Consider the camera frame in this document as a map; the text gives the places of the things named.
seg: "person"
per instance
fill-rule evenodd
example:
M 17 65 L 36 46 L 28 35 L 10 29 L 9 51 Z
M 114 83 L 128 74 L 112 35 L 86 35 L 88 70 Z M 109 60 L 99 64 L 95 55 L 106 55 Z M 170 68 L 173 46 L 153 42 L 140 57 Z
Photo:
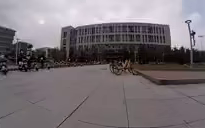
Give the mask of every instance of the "person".
M 43 57 L 40 58 L 40 62 L 41 62 L 41 68 L 43 69 L 44 68 L 44 58 Z

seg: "curb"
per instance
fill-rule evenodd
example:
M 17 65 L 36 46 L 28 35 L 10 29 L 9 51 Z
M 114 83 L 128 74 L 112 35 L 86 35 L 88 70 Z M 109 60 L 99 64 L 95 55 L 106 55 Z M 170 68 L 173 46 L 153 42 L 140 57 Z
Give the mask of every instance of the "curb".
M 182 79 L 182 80 L 166 80 L 166 79 L 156 79 L 149 75 L 143 74 L 139 70 L 137 70 L 139 74 L 148 79 L 149 81 L 153 82 L 157 85 L 185 85 L 185 84 L 201 84 L 205 83 L 205 79 Z

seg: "raised platform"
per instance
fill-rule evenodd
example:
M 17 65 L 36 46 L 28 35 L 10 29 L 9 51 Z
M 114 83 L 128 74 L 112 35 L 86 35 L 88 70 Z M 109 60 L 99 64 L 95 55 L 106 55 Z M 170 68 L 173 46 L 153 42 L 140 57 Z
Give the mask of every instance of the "raised platform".
M 205 72 L 190 71 L 139 71 L 140 74 L 158 85 L 205 83 Z

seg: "building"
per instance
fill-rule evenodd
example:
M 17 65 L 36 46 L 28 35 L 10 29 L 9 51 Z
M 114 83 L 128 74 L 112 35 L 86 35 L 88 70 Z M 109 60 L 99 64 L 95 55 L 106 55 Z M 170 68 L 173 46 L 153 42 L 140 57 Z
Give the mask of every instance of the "building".
M 81 51 L 128 51 L 138 52 L 140 47 L 163 51 L 171 46 L 169 25 L 151 23 L 102 23 L 63 27 L 61 50 L 66 57 Z
M 15 30 L 0 26 L 0 54 L 10 52 L 15 32 Z
M 20 54 L 20 51 L 22 51 L 26 55 L 27 52 L 29 51 L 29 47 L 32 48 L 33 45 L 27 42 L 19 41 L 13 44 L 12 51 L 16 53 L 16 49 L 17 49 L 18 55 Z
M 54 48 L 43 47 L 36 49 L 38 55 L 44 55 L 46 58 L 52 58 L 52 52 Z

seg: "lamp post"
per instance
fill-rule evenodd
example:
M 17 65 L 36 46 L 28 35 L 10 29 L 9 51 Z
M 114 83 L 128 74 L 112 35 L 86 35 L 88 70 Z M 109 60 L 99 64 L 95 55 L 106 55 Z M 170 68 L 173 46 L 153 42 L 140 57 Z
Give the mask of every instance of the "lamp post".
M 16 64 L 18 65 L 18 42 L 20 39 L 16 38 Z
M 191 37 L 191 26 L 190 23 L 191 20 L 186 20 L 185 23 L 188 25 L 188 31 L 189 31 L 189 36 L 190 36 L 190 47 L 191 47 L 191 52 L 190 52 L 190 67 L 193 67 L 193 46 L 192 46 L 192 37 Z

